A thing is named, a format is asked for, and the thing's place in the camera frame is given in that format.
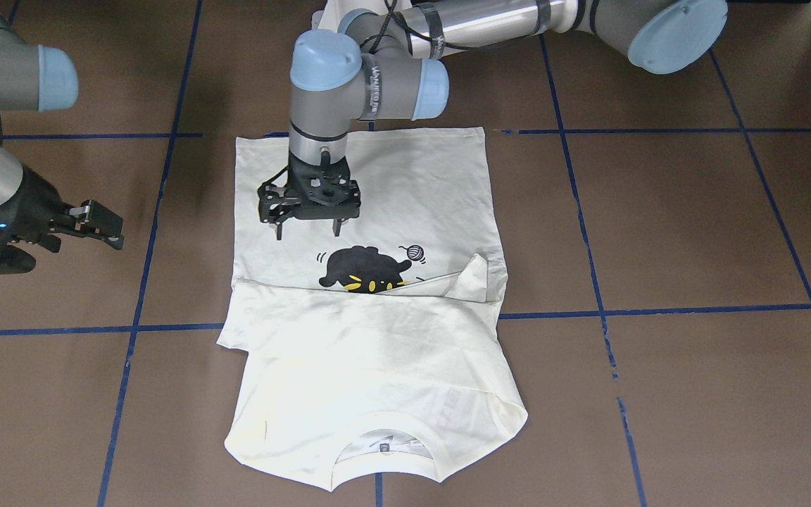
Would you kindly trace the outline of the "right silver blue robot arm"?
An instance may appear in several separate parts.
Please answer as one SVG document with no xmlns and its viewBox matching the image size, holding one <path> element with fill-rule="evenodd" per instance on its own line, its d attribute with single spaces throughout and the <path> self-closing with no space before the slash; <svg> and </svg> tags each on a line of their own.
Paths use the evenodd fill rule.
<svg viewBox="0 0 811 507">
<path fill-rule="evenodd" d="M 61 49 L 17 35 L 0 12 L 0 126 L 3 112 L 61 111 L 76 103 L 77 71 Z M 122 218 L 87 200 L 71 205 L 55 187 L 4 148 L 0 134 L 0 248 L 7 244 L 61 247 L 61 235 L 90 238 L 122 249 Z"/>
</svg>

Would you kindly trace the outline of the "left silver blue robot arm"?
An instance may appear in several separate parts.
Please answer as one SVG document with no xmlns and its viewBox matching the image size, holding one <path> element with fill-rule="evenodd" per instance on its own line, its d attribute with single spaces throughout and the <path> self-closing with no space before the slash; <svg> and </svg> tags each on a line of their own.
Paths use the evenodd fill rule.
<svg viewBox="0 0 811 507">
<path fill-rule="evenodd" d="M 666 75 L 712 47 L 727 13 L 724 1 L 329 1 L 318 26 L 295 42 L 287 180 L 261 184 L 258 217 L 277 239 L 290 218 L 331 221 L 339 235 L 361 205 L 346 160 L 351 123 L 437 118 L 448 102 L 447 55 L 583 31 Z"/>
</svg>

